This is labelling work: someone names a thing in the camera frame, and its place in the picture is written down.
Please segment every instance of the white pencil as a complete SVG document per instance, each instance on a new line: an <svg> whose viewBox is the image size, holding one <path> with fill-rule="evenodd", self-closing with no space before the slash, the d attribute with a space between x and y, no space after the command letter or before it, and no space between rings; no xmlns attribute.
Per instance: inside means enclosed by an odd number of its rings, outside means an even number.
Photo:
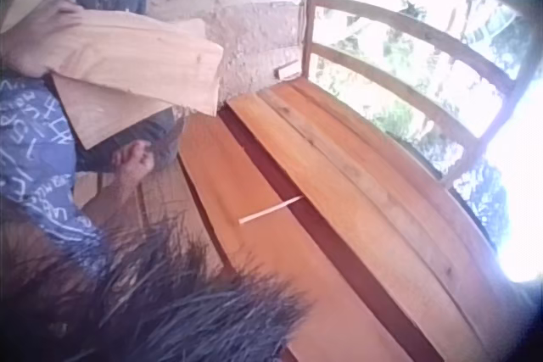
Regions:
<svg viewBox="0 0 543 362"><path fill-rule="evenodd" d="M299 201L302 198L303 198L302 196L291 198L288 201L285 201L284 203L279 203L278 205L276 205L274 207L264 209L263 211L257 212L256 214L246 216L246 217L242 218L241 220L239 220L239 224L243 225L243 224L249 222L250 220L255 220L257 218L260 218L261 216L264 216L264 215L270 214L272 212L275 212L278 209L289 206L291 203L295 203L296 201Z"/></svg>

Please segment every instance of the shirt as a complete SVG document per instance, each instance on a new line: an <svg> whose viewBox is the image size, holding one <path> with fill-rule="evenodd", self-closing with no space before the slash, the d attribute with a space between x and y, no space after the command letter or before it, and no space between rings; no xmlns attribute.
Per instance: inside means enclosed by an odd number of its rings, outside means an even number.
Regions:
<svg viewBox="0 0 543 362"><path fill-rule="evenodd" d="M74 204L75 176L76 144L57 98L41 80L2 79L0 193L68 255L95 268L103 237Z"/></svg>

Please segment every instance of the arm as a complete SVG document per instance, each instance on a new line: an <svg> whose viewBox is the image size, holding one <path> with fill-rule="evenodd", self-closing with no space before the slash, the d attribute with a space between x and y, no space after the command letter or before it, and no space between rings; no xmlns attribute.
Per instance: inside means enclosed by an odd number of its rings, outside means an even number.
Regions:
<svg viewBox="0 0 543 362"><path fill-rule="evenodd" d="M114 153L114 181L82 209L94 225L104 226L136 191L143 177L153 170L154 156L149 146L149 142L135 141Z"/></svg>

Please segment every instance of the dark hair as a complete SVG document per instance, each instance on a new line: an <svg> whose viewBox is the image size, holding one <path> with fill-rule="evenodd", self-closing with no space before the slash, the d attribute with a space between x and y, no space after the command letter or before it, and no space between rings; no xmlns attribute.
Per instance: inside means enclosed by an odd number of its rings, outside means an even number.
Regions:
<svg viewBox="0 0 543 362"><path fill-rule="evenodd" d="M172 244L170 231L165 225L146 239L124 237L98 278L59 256L18 262L16 248L3 244L3 360L278 357L305 313L300 296L254 270L209 271L205 246Z"/></svg>

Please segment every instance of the foliage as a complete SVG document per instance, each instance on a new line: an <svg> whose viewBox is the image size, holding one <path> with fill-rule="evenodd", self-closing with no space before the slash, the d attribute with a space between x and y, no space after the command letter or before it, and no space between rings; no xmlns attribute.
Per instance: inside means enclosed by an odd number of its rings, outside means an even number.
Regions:
<svg viewBox="0 0 543 362"><path fill-rule="evenodd" d="M502 185L500 171L481 159L455 183L455 189L480 220L490 240L499 247L510 225L507 190Z"/></svg>

